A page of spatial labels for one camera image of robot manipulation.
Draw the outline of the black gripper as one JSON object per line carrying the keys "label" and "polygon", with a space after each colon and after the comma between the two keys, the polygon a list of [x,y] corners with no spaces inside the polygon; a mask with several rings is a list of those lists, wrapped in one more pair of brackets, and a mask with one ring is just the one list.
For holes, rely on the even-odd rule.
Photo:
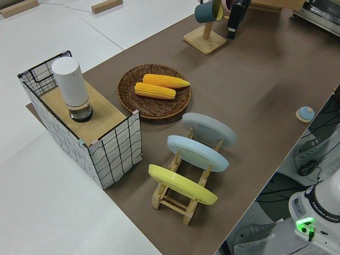
{"label": "black gripper", "polygon": [[251,0],[238,0],[234,1],[229,16],[229,27],[227,30],[227,38],[235,39],[239,24],[243,20],[243,17],[251,4]]}

